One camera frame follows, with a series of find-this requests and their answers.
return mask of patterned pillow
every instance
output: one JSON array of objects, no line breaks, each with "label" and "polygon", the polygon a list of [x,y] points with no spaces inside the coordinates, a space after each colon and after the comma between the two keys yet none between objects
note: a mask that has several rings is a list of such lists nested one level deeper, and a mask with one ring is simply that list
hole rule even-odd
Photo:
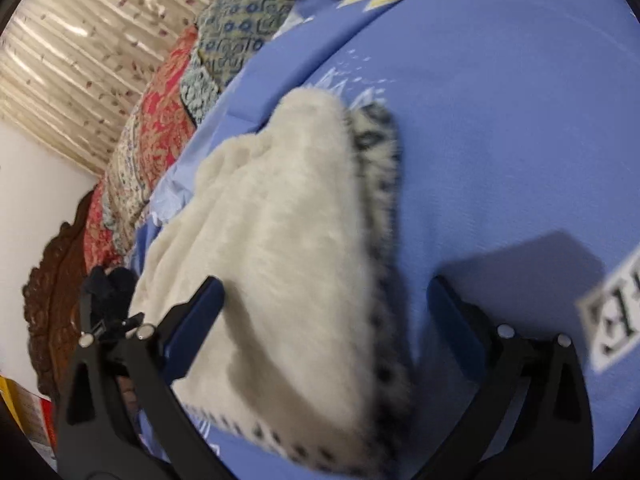
[{"label": "patterned pillow", "polygon": [[87,269],[119,264],[160,177],[194,133],[180,100],[179,81],[196,41],[194,25],[180,35],[132,111],[98,184],[84,234]]},{"label": "patterned pillow", "polygon": [[296,0],[216,0],[197,19],[198,41],[180,82],[196,125],[244,64],[282,26]]}]

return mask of brown wooden furniture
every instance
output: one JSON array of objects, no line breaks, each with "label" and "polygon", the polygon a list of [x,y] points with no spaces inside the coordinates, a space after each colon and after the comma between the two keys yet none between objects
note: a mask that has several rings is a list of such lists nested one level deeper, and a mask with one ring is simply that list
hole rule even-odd
[{"label": "brown wooden furniture", "polygon": [[86,276],[82,240],[92,192],[78,204],[73,225],[64,222],[31,269],[22,288],[29,325],[29,356],[39,391],[58,400],[66,366],[80,337],[79,291]]}]

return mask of beige striped curtain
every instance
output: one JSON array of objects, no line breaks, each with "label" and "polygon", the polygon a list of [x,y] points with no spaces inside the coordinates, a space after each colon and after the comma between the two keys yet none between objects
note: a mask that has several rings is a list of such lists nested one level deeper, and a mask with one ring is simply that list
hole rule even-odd
[{"label": "beige striped curtain", "polygon": [[101,173],[183,28],[211,0],[23,0],[0,37],[0,121]]}]

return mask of silver screw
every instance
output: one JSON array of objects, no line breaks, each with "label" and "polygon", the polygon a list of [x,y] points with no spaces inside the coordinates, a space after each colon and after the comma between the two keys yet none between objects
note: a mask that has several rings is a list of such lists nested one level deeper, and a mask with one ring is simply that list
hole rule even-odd
[{"label": "silver screw", "polygon": [[145,323],[141,325],[140,328],[136,331],[136,337],[140,339],[140,341],[144,341],[149,339],[153,334],[156,333],[156,327],[151,323]]},{"label": "silver screw", "polygon": [[89,346],[94,344],[94,340],[95,339],[93,334],[85,333],[80,336],[80,339],[78,340],[78,344],[82,348],[89,348]]},{"label": "silver screw", "polygon": [[567,334],[560,334],[558,336],[558,344],[564,348],[571,346],[571,338]]},{"label": "silver screw", "polygon": [[498,326],[498,335],[502,339],[511,339],[513,336],[516,335],[516,331],[513,329],[513,326],[502,324]]}]

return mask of white wall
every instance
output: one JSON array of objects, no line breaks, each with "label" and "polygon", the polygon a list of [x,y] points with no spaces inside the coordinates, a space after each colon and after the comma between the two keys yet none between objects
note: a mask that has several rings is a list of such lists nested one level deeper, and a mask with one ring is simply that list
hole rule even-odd
[{"label": "white wall", "polygon": [[22,286],[96,179],[0,123],[0,374],[37,392]]}]

